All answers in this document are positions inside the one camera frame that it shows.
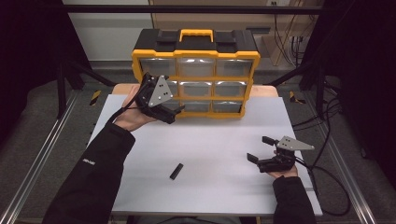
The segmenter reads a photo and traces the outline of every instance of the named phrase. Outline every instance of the logo on sleeve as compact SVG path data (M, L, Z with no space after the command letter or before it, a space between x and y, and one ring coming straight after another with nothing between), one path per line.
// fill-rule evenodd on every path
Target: logo on sleeve
M85 162L89 163L90 165L95 165L94 161L90 161L90 160L87 160L87 159L84 159L82 161L85 161Z

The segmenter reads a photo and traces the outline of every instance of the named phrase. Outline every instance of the yellow and black organizer box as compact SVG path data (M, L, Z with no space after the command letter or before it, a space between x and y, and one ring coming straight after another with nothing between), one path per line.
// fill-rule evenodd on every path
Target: yellow and black organizer box
M242 118L260 61L247 30L142 30L132 52L133 71L141 82L149 72L169 76L171 109L179 117Z

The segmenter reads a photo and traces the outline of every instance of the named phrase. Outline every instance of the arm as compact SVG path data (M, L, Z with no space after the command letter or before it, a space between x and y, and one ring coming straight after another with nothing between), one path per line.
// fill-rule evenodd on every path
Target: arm
M125 105L136 92L131 90ZM130 132L154 120L138 109L128 109L114 124L108 123L62 184L42 223L107 223L120 187L123 163L134 145Z
M269 175L276 179L273 184L277 201L274 223L317 223L303 182L298 177L297 168L293 166L290 171L273 172Z

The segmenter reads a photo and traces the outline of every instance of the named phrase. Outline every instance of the black sleeve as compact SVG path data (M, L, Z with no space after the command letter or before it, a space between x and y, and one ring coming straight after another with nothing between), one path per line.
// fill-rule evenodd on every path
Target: black sleeve
M281 176L274 181L273 187L277 201L274 224L317 223L300 177Z
M66 178L42 223L107 223L134 137L109 123Z

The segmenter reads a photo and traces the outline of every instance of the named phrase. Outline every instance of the white table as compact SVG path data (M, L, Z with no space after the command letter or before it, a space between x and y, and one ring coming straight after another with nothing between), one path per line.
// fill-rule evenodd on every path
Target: white table
M108 95L92 138L120 108L125 95ZM133 132L113 214L264 216L274 213L274 179L247 160L274 156L262 136L295 137L282 98L250 97L242 119L177 119L152 122ZM175 180L169 175L179 163ZM318 199L306 169L297 164L317 216Z

